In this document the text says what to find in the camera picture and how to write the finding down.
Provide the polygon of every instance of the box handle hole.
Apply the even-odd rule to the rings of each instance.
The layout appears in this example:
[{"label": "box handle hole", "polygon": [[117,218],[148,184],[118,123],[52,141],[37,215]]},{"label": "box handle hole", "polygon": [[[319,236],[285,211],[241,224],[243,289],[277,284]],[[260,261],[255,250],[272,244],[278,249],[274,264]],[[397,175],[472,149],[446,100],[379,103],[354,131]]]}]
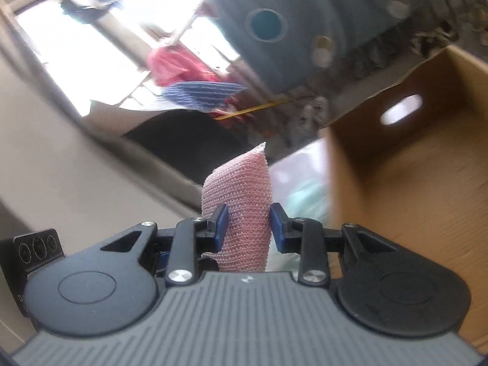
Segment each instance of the box handle hole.
[{"label": "box handle hole", "polygon": [[383,125],[392,125],[412,114],[420,106],[422,106],[422,97],[420,95],[408,96],[381,114],[380,122]]}]

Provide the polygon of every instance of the metal screw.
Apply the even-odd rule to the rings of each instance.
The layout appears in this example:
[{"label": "metal screw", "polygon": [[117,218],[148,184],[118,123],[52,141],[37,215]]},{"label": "metal screw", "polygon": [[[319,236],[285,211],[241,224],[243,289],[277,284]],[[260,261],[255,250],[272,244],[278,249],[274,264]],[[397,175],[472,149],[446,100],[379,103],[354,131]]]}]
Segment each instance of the metal screw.
[{"label": "metal screw", "polygon": [[188,270],[174,270],[168,274],[168,278],[174,282],[188,282],[193,274]]},{"label": "metal screw", "polygon": [[321,270],[308,270],[303,274],[303,279],[307,282],[319,283],[327,278],[327,274]]}]

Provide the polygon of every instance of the blue striped cloth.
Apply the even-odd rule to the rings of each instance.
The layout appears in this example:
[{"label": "blue striped cloth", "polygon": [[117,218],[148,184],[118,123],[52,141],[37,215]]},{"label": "blue striped cloth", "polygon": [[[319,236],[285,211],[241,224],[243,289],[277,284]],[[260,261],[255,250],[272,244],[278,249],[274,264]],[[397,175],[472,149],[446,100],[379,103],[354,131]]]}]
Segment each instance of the blue striped cloth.
[{"label": "blue striped cloth", "polygon": [[229,82],[179,82],[162,89],[160,96],[189,109],[208,113],[222,108],[225,100],[246,87]]}]

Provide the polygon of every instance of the pink cloth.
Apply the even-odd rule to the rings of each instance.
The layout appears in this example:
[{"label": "pink cloth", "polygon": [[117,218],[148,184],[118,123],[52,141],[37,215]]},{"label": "pink cloth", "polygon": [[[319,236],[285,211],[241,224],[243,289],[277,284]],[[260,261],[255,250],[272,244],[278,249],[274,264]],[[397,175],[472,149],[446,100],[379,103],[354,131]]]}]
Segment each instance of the pink cloth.
[{"label": "pink cloth", "polygon": [[185,81],[220,81],[196,55],[182,45],[151,51],[147,57],[147,66],[160,87]]},{"label": "pink cloth", "polygon": [[221,271],[264,271],[271,239],[271,181],[264,143],[218,167],[203,184],[202,215],[221,203],[229,207],[222,251],[208,254]]}]

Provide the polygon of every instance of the pink sponge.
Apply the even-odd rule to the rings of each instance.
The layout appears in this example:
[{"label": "pink sponge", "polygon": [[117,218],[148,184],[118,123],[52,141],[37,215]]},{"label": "pink sponge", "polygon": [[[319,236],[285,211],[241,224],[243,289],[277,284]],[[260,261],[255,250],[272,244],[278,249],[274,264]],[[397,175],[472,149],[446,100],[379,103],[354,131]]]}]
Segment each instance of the pink sponge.
[{"label": "pink sponge", "polygon": [[272,193],[264,146],[260,144],[218,167],[203,185],[204,217],[209,217],[221,203],[229,207],[222,251],[209,254],[221,271],[264,271],[266,267]]}]

